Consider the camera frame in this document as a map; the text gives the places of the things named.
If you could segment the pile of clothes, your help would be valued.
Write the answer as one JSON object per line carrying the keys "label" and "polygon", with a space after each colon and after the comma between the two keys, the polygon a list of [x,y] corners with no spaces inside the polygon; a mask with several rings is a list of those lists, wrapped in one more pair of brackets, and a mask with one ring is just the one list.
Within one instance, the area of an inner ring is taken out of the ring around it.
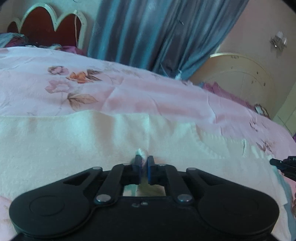
{"label": "pile of clothes", "polygon": [[23,34],[18,33],[1,33],[1,48],[25,46],[28,38]]}

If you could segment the cream wardrobe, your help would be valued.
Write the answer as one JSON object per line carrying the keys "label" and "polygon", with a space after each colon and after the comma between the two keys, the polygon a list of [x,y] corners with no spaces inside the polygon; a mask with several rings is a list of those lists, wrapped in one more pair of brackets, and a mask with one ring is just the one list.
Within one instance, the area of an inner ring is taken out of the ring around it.
{"label": "cream wardrobe", "polygon": [[296,110],[296,86],[293,85],[290,93],[288,94],[284,104],[277,112],[273,121],[279,124],[280,126],[284,127],[291,136],[295,136],[295,114]]}

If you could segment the floral patterned pillow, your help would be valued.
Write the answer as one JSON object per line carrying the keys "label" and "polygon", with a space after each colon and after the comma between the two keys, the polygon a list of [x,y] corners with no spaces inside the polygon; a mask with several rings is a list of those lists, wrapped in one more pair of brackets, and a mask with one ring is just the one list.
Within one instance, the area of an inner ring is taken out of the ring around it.
{"label": "floral patterned pillow", "polygon": [[257,114],[259,114],[259,115],[261,115],[261,116],[264,116],[264,117],[270,119],[270,116],[269,116],[269,114],[268,114],[266,108],[264,108],[262,105],[260,105],[260,104],[255,104],[254,109],[255,109],[255,112],[256,112]]}

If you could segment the purple pillow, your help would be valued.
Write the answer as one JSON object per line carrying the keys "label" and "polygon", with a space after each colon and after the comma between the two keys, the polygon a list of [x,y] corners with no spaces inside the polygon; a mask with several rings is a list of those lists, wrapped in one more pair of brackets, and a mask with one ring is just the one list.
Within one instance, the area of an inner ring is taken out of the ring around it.
{"label": "purple pillow", "polygon": [[254,106],[252,106],[248,101],[244,101],[243,99],[240,99],[239,97],[235,96],[234,94],[231,94],[230,92],[227,92],[224,90],[217,82],[214,83],[208,83],[208,82],[201,82],[198,84],[199,87],[201,87],[204,90],[207,90],[208,92],[211,92],[219,97],[223,97],[229,100],[232,100],[248,109],[251,109],[252,111],[255,111]]}

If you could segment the cream round headboard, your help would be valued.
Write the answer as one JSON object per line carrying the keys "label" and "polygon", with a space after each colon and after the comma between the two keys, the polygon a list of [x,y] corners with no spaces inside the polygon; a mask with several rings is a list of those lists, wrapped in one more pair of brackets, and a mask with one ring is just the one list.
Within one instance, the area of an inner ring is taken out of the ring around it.
{"label": "cream round headboard", "polygon": [[218,83],[234,96],[260,104],[272,118],[275,107],[275,85],[271,75],[255,60],[237,53],[216,53],[190,77],[197,85]]}

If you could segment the blue curtain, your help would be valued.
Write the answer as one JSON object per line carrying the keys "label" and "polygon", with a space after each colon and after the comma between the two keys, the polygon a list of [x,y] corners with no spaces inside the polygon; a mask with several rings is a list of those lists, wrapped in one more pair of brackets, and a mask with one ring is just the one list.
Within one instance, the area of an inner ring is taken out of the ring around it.
{"label": "blue curtain", "polygon": [[246,6],[247,1],[101,1],[88,56],[187,80]]}

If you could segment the red heart-shaped headboard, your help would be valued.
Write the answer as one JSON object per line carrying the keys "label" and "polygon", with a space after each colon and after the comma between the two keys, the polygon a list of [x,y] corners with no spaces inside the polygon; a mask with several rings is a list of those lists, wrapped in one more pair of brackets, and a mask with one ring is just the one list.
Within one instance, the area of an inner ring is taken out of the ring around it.
{"label": "red heart-shaped headboard", "polygon": [[46,3],[33,4],[21,19],[13,18],[8,24],[8,33],[25,35],[37,45],[73,46],[84,48],[87,20],[79,10],[65,11],[57,15]]}

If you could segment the wall lamp sconce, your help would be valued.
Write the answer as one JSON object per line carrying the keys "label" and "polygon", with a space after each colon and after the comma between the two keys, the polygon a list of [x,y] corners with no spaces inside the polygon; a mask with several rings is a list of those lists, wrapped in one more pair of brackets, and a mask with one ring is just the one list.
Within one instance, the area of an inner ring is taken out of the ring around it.
{"label": "wall lamp sconce", "polygon": [[287,46],[287,37],[282,31],[279,31],[274,37],[271,37],[270,43],[277,50],[283,51],[283,49]]}

